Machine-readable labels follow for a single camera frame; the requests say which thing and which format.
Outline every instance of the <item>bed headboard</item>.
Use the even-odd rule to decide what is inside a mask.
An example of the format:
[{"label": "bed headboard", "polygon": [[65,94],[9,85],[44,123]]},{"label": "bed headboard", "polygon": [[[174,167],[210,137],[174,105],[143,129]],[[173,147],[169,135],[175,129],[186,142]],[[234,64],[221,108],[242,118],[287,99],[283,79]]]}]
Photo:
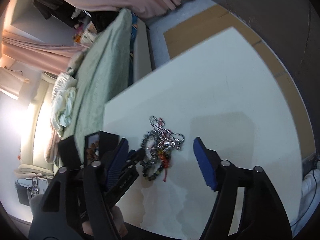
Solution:
[{"label": "bed headboard", "polygon": [[55,79],[42,73],[36,96],[29,104],[24,132],[21,136],[20,162],[46,170],[53,170],[53,164],[44,159],[43,138],[51,133],[51,95]]}]

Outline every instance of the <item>bed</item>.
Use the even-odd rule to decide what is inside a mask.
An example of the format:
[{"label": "bed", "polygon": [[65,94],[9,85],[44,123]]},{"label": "bed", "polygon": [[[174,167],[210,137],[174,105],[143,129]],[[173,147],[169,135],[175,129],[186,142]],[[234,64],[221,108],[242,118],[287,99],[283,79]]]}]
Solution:
[{"label": "bed", "polygon": [[[140,19],[137,20],[137,26],[138,32],[133,49],[133,82],[152,71],[146,26]],[[84,136],[102,129],[105,103],[128,88],[131,32],[132,13],[128,9],[122,9],[116,20],[97,37],[89,48],[75,76],[78,80],[77,95],[73,106],[72,121],[70,126],[64,130],[63,139],[71,135],[75,136],[81,161],[84,159]],[[51,85],[40,85],[37,95],[42,96],[36,101],[36,107],[30,107],[30,109],[37,110],[33,110],[34,112],[30,114],[33,121],[27,124],[29,128],[21,139],[22,160],[30,160],[33,156],[44,159],[44,156],[41,156],[43,155],[41,150],[39,152],[39,148],[43,149],[43,147],[34,145],[36,141],[39,141],[35,133],[37,130],[37,133],[41,134],[41,129],[48,129],[38,118],[41,109],[46,106],[43,95],[51,91]],[[50,112],[46,113],[46,118],[50,119]],[[41,163],[46,167],[46,171],[51,169],[54,173],[63,165],[60,159],[54,165],[47,164]],[[36,165],[33,166],[32,172],[37,173]]]}]

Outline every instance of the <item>green bedspread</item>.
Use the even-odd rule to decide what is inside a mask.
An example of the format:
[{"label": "green bedspread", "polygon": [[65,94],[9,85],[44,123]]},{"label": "green bedspread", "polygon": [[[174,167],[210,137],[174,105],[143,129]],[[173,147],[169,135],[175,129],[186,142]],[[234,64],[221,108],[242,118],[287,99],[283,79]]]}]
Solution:
[{"label": "green bedspread", "polygon": [[75,135],[81,162],[84,137],[102,129],[105,103],[128,87],[131,29],[131,12],[122,9],[91,46],[76,74],[72,122],[63,138]]}]

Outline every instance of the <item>jewelry pile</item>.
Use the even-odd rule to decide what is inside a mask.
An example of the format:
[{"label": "jewelry pile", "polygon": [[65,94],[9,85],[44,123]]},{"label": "jewelry pile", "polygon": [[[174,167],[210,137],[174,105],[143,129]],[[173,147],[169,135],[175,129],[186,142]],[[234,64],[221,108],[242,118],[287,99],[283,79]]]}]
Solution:
[{"label": "jewelry pile", "polygon": [[[185,138],[180,133],[173,133],[169,129],[165,129],[165,122],[162,118],[159,120],[151,116],[149,118],[149,122],[153,128],[153,130],[147,132],[144,135],[144,138],[141,143],[141,148],[149,150],[150,156],[147,156],[148,160],[141,161],[141,165],[143,166],[142,175],[147,180],[152,181],[156,179],[156,177],[165,170],[164,182],[167,179],[168,167],[171,159],[172,150],[180,150],[181,145],[184,142]],[[148,176],[148,170],[152,168],[159,160],[161,160],[161,164],[151,176]]]}]

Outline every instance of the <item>tiled floor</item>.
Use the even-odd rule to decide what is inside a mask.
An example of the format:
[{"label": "tiled floor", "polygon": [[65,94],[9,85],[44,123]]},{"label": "tiled floor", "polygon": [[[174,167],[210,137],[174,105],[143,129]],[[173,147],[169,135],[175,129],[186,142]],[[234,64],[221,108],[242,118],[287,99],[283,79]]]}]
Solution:
[{"label": "tiled floor", "polygon": [[149,34],[155,67],[160,67],[170,61],[163,34],[180,22],[187,20],[215,4],[216,3],[212,0],[188,1],[184,3],[181,8],[168,13],[165,17],[156,20],[148,26],[150,28]]}]

